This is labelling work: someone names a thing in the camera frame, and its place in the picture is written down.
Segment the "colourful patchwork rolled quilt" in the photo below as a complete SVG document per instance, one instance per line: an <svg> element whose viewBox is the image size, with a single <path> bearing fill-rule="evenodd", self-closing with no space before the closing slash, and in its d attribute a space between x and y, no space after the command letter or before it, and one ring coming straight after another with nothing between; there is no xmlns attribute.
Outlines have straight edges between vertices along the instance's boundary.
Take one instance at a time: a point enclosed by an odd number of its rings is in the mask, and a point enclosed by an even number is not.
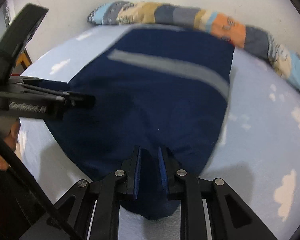
<svg viewBox="0 0 300 240"><path fill-rule="evenodd" d="M270 63L278 76L300 92L300 55L275 41L263 29L244 25L223 13L157 2L115 1L94 9L87 22L95 25L165 24L192 28L230 42Z"/></svg>

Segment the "navy jacket with red collar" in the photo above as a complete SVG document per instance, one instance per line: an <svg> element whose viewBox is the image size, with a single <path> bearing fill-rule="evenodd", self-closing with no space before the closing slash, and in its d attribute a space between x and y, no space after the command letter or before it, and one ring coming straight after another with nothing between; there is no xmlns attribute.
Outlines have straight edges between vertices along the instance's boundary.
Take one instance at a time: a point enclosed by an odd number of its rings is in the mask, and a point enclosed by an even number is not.
<svg viewBox="0 0 300 240"><path fill-rule="evenodd" d="M117 170L140 146L139 190L123 207L147 219L170 216L160 146L199 175L218 141L230 92L234 46L201 31L136 28L69 82L90 94L90 111L68 111L46 125L91 180Z"/></svg>

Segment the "light blue cloud bedsheet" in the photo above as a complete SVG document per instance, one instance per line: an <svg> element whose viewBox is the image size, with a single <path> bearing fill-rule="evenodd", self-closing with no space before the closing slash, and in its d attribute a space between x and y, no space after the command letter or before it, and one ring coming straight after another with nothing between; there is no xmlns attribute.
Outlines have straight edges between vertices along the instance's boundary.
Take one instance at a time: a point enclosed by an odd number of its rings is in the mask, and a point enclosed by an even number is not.
<svg viewBox="0 0 300 240"><path fill-rule="evenodd" d="M42 55L23 76L69 82L123 35L146 28L95 27ZM227 118L200 177L223 178L277 239L290 239L300 225L300 94L240 49L234 50L230 82ZM21 119L19 142L22 161L51 202L88 179L42 120ZM179 210L151 221L120 208L119 239L178 239Z"/></svg>

